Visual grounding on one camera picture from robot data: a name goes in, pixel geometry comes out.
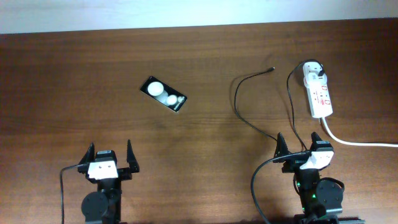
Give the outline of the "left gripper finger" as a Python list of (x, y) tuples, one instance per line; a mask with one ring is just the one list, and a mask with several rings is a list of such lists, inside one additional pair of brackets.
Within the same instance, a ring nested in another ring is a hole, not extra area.
[(129, 168), (131, 173), (138, 173), (140, 171), (139, 164), (137, 162), (137, 159), (133, 153), (132, 150), (132, 144), (131, 140), (127, 140), (127, 158), (126, 158), (127, 163), (129, 164)]
[(82, 157), (82, 159), (80, 160), (80, 162), (78, 163), (79, 165), (87, 165), (89, 163), (91, 163), (92, 161), (94, 161), (95, 159), (95, 145), (92, 142), (89, 147), (88, 150), (86, 151), (85, 155)]

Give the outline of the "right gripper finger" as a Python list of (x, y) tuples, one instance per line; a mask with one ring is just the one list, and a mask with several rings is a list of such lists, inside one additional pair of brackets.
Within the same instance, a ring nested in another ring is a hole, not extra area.
[(311, 151), (317, 151), (320, 147), (322, 147), (323, 140), (316, 132), (313, 132), (311, 134), (311, 139), (312, 139), (312, 144), (310, 146)]
[(278, 133), (277, 145), (274, 152), (274, 159), (275, 159), (274, 162), (284, 162), (285, 159), (283, 159), (283, 157), (289, 154), (291, 154), (291, 152), (288, 150), (287, 144), (285, 142), (282, 133)]

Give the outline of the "black Samsung flip smartphone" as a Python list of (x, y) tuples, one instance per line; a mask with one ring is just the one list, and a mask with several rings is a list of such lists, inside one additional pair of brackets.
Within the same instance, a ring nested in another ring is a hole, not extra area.
[(188, 100), (186, 95), (153, 76), (142, 84), (140, 91), (175, 113), (178, 113)]

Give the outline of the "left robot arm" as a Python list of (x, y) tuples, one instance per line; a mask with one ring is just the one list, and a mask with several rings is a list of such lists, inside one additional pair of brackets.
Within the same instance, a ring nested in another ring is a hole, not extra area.
[(127, 167), (117, 167), (117, 157), (113, 150), (95, 151), (90, 144), (80, 160), (78, 172), (97, 190), (89, 193), (81, 203), (81, 212), (85, 223), (119, 223), (121, 221), (121, 182), (132, 179), (133, 173), (140, 171), (139, 164), (132, 150), (131, 141), (127, 142)]

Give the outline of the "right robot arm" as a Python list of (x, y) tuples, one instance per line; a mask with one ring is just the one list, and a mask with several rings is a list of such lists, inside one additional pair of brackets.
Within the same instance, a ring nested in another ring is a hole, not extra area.
[(294, 216), (294, 223), (338, 223), (342, 209), (344, 183), (331, 177), (320, 177), (320, 171), (330, 165), (334, 149), (313, 132), (307, 151), (292, 153), (281, 133), (277, 135), (274, 153), (276, 163), (282, 163), (283, 173), (293, 173), (294, 187), (300, 197), (303, 213)]

